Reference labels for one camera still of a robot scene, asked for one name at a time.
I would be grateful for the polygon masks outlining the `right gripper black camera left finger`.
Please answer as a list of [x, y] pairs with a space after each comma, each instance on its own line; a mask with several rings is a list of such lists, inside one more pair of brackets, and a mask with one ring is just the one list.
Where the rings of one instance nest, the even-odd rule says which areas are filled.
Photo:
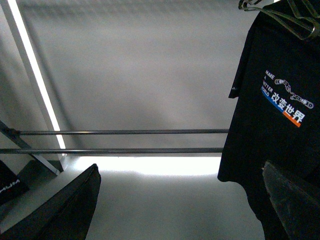
[[97, 206], [101, 175], [92, 164], [27, 217], [0, 235], [2, 240], [84, 240]]

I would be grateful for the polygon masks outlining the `right gripper black camera right finger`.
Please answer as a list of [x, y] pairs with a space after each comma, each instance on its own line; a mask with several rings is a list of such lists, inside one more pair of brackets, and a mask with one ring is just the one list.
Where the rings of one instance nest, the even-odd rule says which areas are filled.
[[266, 161], [262, 171], [271, 204], [289, 239], [320, 238], [320, 188]]

